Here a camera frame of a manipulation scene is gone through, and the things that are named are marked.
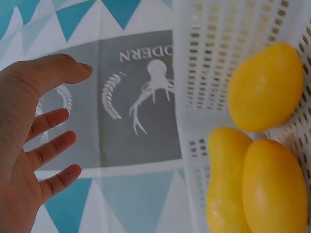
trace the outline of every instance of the yellow mango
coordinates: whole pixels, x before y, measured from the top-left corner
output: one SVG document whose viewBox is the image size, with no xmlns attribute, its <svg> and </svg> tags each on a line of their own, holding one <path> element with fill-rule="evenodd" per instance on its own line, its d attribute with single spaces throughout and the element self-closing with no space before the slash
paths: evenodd
<svg viewBox="0 0 311 233">
<path fill-rule="evenodd" d="M 248 58 L 233 74 L 228 88 L 231 117 L 242 130 L 274 127 L 295 110 L 303 91 L 303 68 L 296 50 L 274 43 Z"/>
<path fill-rule="evenodd" d="M 252 139 L 234 128 L 217 128 L 208 137 L 210 182 L 207 222 L 210 233 L 251 233 L 242 204 L 244 157 Z"/>
<path fill-rule="evenodd" d="M 245 157 L 242 196 L 252 233 L 305 233 L 306 185 L 294 155 L 272 140 L 259 140 Z"/>
</svg>

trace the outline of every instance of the hand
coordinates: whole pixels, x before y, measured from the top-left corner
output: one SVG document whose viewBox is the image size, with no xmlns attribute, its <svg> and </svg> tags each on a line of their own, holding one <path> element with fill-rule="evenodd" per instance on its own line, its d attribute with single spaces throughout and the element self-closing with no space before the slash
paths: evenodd
<svg viewBox="0 0 311 233">
<path fill-rule="evenodd" d="M 39 207 L 80 175 L 78 165 L 40 182 L 34 174 L 75 142 L 74 132 L 30 152 L 23 145 L 69 117 L 66 109 L 58 109 L 35 118 L 40 97 L 91 74 L 90 66 L 64 54 L 17 62 L 0 72 L 0 233 L 29 233 Z"/>
</svg>

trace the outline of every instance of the tablecloth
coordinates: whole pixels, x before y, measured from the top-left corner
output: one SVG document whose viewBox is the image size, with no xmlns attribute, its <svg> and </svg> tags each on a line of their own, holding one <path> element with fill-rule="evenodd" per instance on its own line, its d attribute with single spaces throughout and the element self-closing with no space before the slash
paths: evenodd
<svg viewBox="0 0 311 233">
<path fill-rule="evenodd" d="M 171 0 L 0 0 L 0 69 L 67 53 L 92 77 L 43 96 L 36 115 L 65 107 L 77 143 L 43 166 L 80 178 L 39 209 L 34 233 L 191 233 L 174 112 Z"/>
</svg>

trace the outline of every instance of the plastic basket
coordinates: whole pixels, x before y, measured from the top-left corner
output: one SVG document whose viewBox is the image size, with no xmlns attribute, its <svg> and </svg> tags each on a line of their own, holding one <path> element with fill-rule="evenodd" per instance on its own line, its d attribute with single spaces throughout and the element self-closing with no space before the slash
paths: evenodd
<svg viewBox="0 0 311 233">
<path fill-rule="evenodd" d="M 227 110 L 230 77 L 247 57 L 276 41 L 290 43 L 297 49 L 304 63 L 304 94 L 290 119 L 277 128 L 251 136 L 277 140 L 297 156 L 310 203 L 311 1 L 175 0 L 173 7 L 176 116 L 193 232 L 208 232 L 206 137 L 216 127 L 234 126 Z"/>
</svg>

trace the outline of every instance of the bunting pattern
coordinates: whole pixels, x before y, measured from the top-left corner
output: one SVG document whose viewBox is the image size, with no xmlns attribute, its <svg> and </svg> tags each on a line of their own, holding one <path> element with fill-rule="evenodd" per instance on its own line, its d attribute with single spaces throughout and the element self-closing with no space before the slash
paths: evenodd
<svg viewBox="0 0 311 233">
<path fill-rule="evenodd" d="M 172 28 L 170 0 L 0 0 L 0 69 L 90 41 Z M 32 233 L 41 232 L 192 232 L 184 170 L 78 179 L 39 209 Z"/>
<path fill-rule="evenodd" d="M 32 233 L 192 232 L 187 186 L 179 173 L 78 179 L 40 208 Z"/>
<path fill-rule="evenodd" d="M 12 46 L 22 47 L 19 59 L 32 59 L 94 40 L 171 30 L 169 7 L 168 0 L 0 0 L 0 69 L 14 62 L 5 55 L 20 32 L 22 44 Z"/>
</svg>

